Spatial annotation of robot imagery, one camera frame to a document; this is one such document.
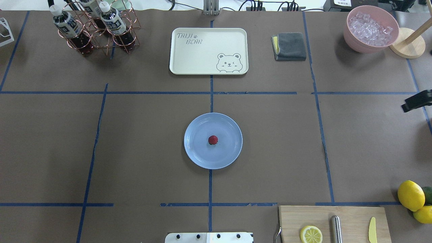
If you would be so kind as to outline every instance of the knife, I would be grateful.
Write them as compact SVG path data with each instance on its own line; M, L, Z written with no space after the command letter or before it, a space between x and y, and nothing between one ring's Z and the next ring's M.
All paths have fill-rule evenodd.
M377 229L375 224L375 217L372 217L371 222L369 223L369 242L377 243Z

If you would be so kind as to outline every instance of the lemon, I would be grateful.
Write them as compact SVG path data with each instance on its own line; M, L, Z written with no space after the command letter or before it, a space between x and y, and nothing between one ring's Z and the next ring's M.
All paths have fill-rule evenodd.
M424 206L415 211L413 215L422 224L432 224L432 206Z
M412 181L404 181L397 190L400 203L415 212L425 204L425 193L422 188Z
M317 227L308 225L300 231L300 239L303 243L322 243L323 234Z

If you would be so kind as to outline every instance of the bottle label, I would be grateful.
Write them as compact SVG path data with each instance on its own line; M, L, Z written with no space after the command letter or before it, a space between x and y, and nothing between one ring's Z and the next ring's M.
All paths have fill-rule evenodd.
M119 12L117 12L113 19L106 20L102 18L102 20L106 23L107 27L114 35L121 35L126 32L126 25L121 19Z
M81 32L81 26L76 23L70 13L68 13L67 19L64 22L55 23L55 25L66 38L74 38Z
M351 0L333 0L333 2L339 6L351 7Z
M87 3L81 2L81 5L84 7L86 12L94 19L101 17L101 9L99 8L99 4L96 0L91 0Z

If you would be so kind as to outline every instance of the cutting board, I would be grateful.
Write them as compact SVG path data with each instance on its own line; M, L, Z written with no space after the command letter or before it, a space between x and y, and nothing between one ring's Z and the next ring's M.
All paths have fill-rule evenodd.
M321 230L323 243L333 242L330 222L333 215L340 218L343 242L369 243L369 222L375 217L378 243L391 243L384 208L331 206L279 206L282 242L301 243L300 230L306 225Z

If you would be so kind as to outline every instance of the blue tape line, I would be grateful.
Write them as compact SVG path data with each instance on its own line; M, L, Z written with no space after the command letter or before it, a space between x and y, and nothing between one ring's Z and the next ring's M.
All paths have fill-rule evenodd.
M401 205L398 201L317 202L315 206L376 206Z
M317 95L415 95L416 92L313 92Z
M210 92L182 91L109 91L109 95L209 95Z
M84 194L83 210L81 211L81 220L79 221L78 235L76 237L76 243L79 243L79 241L81 239L81 232L83 230L84 216L86 214L87 198L89 197L90 182L92 180L93 165L95 163L96 146L98 144L98 139L99 139L99 131L100 131L100 126L101 126L102 114L104 112L105 99L107 96L107 89L108 89L108 84L105 85L104 97L102 98L101 111L99 113L99 120L98 120L98 128L96 130L95 144L93 146L93 153L92 153L92 161L90 162L89 176L87 178L87 186L86 186L86 192Z
M277 205L277 202L215 202L212 203L214 207L245 207L245 206L258 206L258 207L272 207Z
M238 91L228 91L228 92L213 92L216 95L296 95L297 92L238 92Z
M22 26L21 26L21 30L19 31L18 38L16 39L15 46L13 47L13 51L12 51L12 54L10 56L9 63L7 64L6 70L4 72L3 80L1 81L1 84L0 84L0 91L3 89L3 85L4 85L4 82L6 81L7 73L9 72L9 68L10 68L10 65L12 64L13 56L15 55L16 48L18 47L18 43L21 40L22 33L24 32L24 27L25 27L25 24L27 23L27 19L29 18L29 14L30 14L30 11L27 11L27 14L25 15L24 22L22 23Z
M408 68L409 68L410 73L411 73L411 77L413 78L413 81L414 81L414 86L416 87L416 91L418 93L418 92L420 92L419 86L417 85L416 76L414 75L413 68L411 67L411 62L408 58L407 58L407 63L408 63Z
M208 207L207 202L161 203L161 207Z
M426 117L426 122L428 123L428 126L429 126L429 131L430 131L431 134L432 134L432 125L431 125L431 122L430 122L430 120L429 120L428 113L427 113L425 107L422 107L422 108L423 108L423 114L425 114L425 117Z
M115 42L114 42L114 37L112 39L112 51L111 51L111 57L109 58L110 60L112 60L114 58L114 50L115 50Z
M305 26L306 44L308 46L309 65L311 68L311 75L312 75L312 80L313 80L313 84L314 84L314 96L315 96L315 103L317 106L318 122L320 125L321 142L323 144L324 154L325 154L325 163L327 166L327 180L328 180L328 187L330 190L330 199L332 202L334 202L333 185L331 182L330 166L328 164L327 146L325 144L324 129L323 129L323 123L322 123L322 119L321 119L321 110L320 110L320 105L319 105L319 101L318 101L317 84L315 82L315 75L314 75L314 71L312 69L312 55L311 55L311 47L310 47L310 43L309 43L308 27L306 25L306 15L305 15L305 12L302 12L302 14L303 14L303 25Z
M213 170L209 170L209 232L212 232L212 187L213 187Z
M417 91L417 93L419 93L419 92L420 92L420 90L419 90L419 85L417 84L416 76L414 75L413 68L411 67L411 62L410 62L410 60L409 60L408 58L407 58L407 64L408 64L408 68L409 68L410 73L411 73L411 77L413 78L413 82L414 82L414 86L416 87L416 91ZM432 134L432 125L431 125L431 122L430 122L430 120L429 120L428 113L427 113L425 107L422 107L422 109L423 109L423 114L425 115L425 118L426 118L426 122L428 123L428 126L429 126L429 131L430 131L431 134Z
M210 75L210 112L213 112L213 75Z
M0 207L82 207L82 203L51 203L51 202L3 202ZM87 207L114 207L114 203L89 203Z
M77 94L77 95L87 95L87 94L98 94L101 95L101 91L0 91L1 94Z
M303 25L305 26L306 44L308 46L309 66L311 67L312 80L314 81L314 91L316 92L317 90L316 90L316 86L315 86L315 75L314 75L314 71L312 70L312 55L311 55L311 47L309 45L308 27L306 25L306 15L305 15L305 12L302 12L302 15L303 15Z

